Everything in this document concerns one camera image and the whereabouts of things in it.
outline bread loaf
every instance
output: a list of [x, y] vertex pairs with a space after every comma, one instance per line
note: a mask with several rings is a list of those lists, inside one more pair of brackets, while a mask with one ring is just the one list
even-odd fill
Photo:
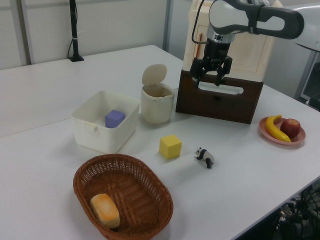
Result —
[[90, 205], [95, 217], [107, 229], [117, 228], [120, 224], [120, 216], [117, 206], [105, 193], [95, 195], [90, 200]]

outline plate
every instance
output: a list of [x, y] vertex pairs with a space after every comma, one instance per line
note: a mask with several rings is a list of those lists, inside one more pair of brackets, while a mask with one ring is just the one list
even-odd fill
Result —
[[[282, 145], [289, 145], [289, 146], [295, 146], [295, 145], [299, 145], [305, 138], [306, 138], [306, 132], [305, 130], [301, 127], [299, 134], [294, 137], [294, 138], [290, 138], [291, 142], [287, 142], [287, 141], [281, 141], [278, 140], [276, 138], [274, 138], [266, 129], [266, 120], [268, 117], [262, 118], [259, 122], [259, 130], [260, 132], [269, 140], [271, 140], [274, 143], [277, 144], [282, 144]], [[283, 121], [286, 120], [283, 117], [280, 117], [279, 119], [274, 121], [274, 125], [280, 129], [281, 124], [283, 123]]]

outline toy panda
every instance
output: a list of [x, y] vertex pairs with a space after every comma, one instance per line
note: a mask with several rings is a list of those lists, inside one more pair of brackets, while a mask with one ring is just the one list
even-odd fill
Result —
[[214, 164], [215, 158], [207, 150], [201, 149], [201, 147], [200, 147], [197, 151], [195, 151], [194, 154], [197, 155], [196, 159], [198, 159], [198, 160], [204, 159], [205, 160], [206, 167], [208, 169], [210, 169], [211, 166]]

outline white table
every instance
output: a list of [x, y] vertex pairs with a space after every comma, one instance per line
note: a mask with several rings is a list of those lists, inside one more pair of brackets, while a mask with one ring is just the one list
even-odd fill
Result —
[[[144, 69], [157, 63], [177, 88], [182, 61], [155, 46], [0, 71], [0, 239], [104, 239], [73, 190], [80, 165], [101, 153], [77, 146], [69, 116], [99, 90], [139, 97]], [[259, 133], [259, 120], [276, 114], [300, 121], [303, 145], [278, 145]], [[10, 121], [16, 117], [22, 120]], [[139, 117], [119, 153], [144, 161], [172, 195], [172, 219], [155, 240], [230, 240], [319, 178], [319, 123], [319, 112], [263, 86], [251, 124], [175, 111], [164, 125]], [[165, 160], [159, 140], [170, 134], [182, 141], [181, 155]], [[212, 169], [196, 160], [198, 147], [214, 154]]]

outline brown woven basket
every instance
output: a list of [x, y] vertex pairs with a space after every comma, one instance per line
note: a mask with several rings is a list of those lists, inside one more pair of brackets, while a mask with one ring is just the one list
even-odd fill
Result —
[[[96, 156], [75, 173], [73, 188], [86, 215], [108, 240], [149, 240], [170, 221], [174, 204], [168, 189], [142, 161], [124, 154]], [[117, 231], [104, 228], [90, 208], [108, 194], [120, 214]]]

